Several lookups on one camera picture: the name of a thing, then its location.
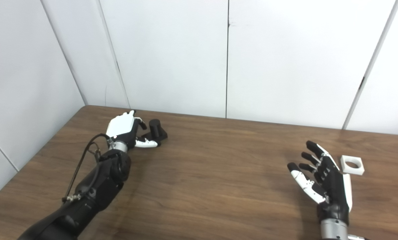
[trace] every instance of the wall seam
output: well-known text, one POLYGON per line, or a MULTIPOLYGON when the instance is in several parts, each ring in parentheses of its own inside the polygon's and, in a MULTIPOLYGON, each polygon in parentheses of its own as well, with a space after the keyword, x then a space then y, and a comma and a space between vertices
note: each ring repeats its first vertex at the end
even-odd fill
POLYGON ((8 158, 8 156, 5 154, 5 152, 0 148, 0 152, 3 154, 3 156, 8 160, 8 162, 11 164, 11 166, 16 170, 16 172, 19 172, 19 169, 16 167, 15 164, 8 158))
POLYGON ((51 29, 52 29, 52 31, 54 32, 55 38, 56 38, 56 40, 57 40, 57 42, 58 42, 58 45, 60 46, 61 52, 63 53, 63 56, 64 56, 64 59, 65 59, 65 61, 67 62, 68 68, 70 69, 71 76, 73 77, 73 80, 74 80, 74 82, 76 83, 76 87, 77 87, 77 89, 79 90, 79 93, 80 93, 80 96, 82 97, 83 103, 84 103, 85 105, 88 105, 88 102, 87 102, 87 100, 86 100, 86 97, 85 97, 85 95, 82 93, 82 91, 80 90, 79 84, 77 83, 77 79, 76 79, 75 74, 74 74, 73 66, 72 66, 72 64, 70 63, 70 61, 69 61, 68 58, 67 58, 67 54, 66 54, 66 52, 64 51, 64 49, 63 49, 63 47, 62 47, 62 45, 61 45, 61 42, 60 42, 60 40, 59 40, 59 38, 58 38, 58 35, 57 35, 56 31, 55 31, 54 24, 52 23, 51 18, 49 17, 48 10, 46 9, 45 4, 43 3, 43 0, 40 0, 40 3, 42 4, 43 10, 45 11, 45 14, 46 14, 46 17, 48 18, 48 22, 49 22, 49 24, 51 25, 51 29))
POLYGON ((111 40, 110 32, 108 30, 107 21, 105 20, 104 11, 103 11, 102 6, 101 6, 101 2, 100 2, 100 0, 96 0, 96 3, 97 3, 97 6, 98 6, 99 15, 101 17, 102 25, 104 27, 104 32, 105 32, 105 34, 107 36, 107 42, 108 42, 108 45, 110 47, 110 52, 111 52, 111 54, 113 56, 115 70, 117 72, 118 80, 119 80, 119 83, 120 83, 120 85, 121 85, 121 87, 123 89, 123 93, 124 93, 124 97, 126 99, 126 103, 127 103, 128 107, 131 108, 130 107, 129 98, 127 97, 126 87, 124 85, 123 78, 122 78, 121 72, 120 72, 120 67, 118 65, 117 57, 116 57, 116 54, 115 54, 115 51, 114 51, 114 47, 113 47, 113 43, 112 43, 112 40, 111 40))

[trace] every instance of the black forearm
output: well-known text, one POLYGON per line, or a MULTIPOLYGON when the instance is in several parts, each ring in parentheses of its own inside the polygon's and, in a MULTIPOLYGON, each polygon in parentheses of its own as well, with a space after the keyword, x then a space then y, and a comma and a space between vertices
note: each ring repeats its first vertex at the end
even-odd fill
POLYGON ((106 152, 97 166, 77 185, 74 201, 66 201, 58 210, 27 229, 18 240, 75 240, 99 211, 109 206, 126 181, 130 159, 125 152, 106 152))

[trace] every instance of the robotic hand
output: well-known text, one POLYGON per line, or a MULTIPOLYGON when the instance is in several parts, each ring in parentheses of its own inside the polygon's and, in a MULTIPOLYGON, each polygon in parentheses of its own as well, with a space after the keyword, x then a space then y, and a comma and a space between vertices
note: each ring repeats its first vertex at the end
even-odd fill
POLYGON ((137 137, 138 126, 147 129, 144 121, 134 117, 135 111, 112 119, 107 134, 98 134, 86 146, 69 185, 62 206, 51 215, 28 228, 18 240, 76 240, 99 211, 109 206, 129 176, 128 150, 134 147, 157 147, 168 138, 158 119, 150 121, 150 132, 137 137), (96 167, 77 185, 69 196, 80 165, 98 137, 107 139, 109 150, 101 155, 95 151, 96 167))
POLYGON ((288 169, 303 191, 317 204, 318 219, 321 224, 323 240, 363 240, 365 238, 349 235, 349 212, 352 209, 352 187, 349 174, 340 169, 331 155, 318 144, 307 141, 307 148, 317 157, 302 152, 301 156, 313 165, 289 163, 288 169), (300 169, 313 173, 316 182, 300 169))

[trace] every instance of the black cable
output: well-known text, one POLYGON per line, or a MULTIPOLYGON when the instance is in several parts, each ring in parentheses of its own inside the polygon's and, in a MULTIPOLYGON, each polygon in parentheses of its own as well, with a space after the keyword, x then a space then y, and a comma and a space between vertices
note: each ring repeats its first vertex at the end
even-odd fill
MULTIPOLYGON (((110 139, 110 137, 109 137, 108 135, 106 135, 106 134, 104 134, 104 133, 100 133, 100 134, 95 135, 95 137, 93 137, 93 138, 89 141, 89 143, 88 143, 88 144, 86 145, 86 147, 85 147, 85 150, 83 151, 83 154, 82 154, 82 157, 80 158, 79 163, 77 164, 76 170, 74 171, 73 177, 72 177, 72 179, 71 179, 71 181, 70 181, 70 184, 69 184, 69 186, 68 186, 67 192, 66 192, 66 194, 65 194, 65 196, 64 196, 63 199, 67 198, 68 195, 70 194, 71 188, 73 187, 74 180, 76 179, 77 173, 79 172, 80 166, 82 165, 83 159, 85 158, 86 153, 87 153, 88 150, 89 150, 89 147, 90 147, 92 144, 96 144, 96 143, 94 142, 94 140, 97 139, 97 138, 99 138, 99 137, 105 137, 107 140, 110 139)), ((97 171, 95 172, 95 175, 96 175, 96 176, 98 175, 98 165, 97 165, 97 171)))

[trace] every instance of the white block with hole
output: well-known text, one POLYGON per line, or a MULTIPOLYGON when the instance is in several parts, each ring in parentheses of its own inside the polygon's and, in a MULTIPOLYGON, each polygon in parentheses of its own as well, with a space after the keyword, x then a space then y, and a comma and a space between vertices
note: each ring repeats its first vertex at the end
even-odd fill
POLYGON ((363 173, 365 172, 362 159, 359 157, 342 155, 340 161, 341 161, 341 168, 343 169, 344 173, 363 175, 363 173), (357 168, 350 167, 349 165, 347 165, 348 162, 355 164, 357 168))

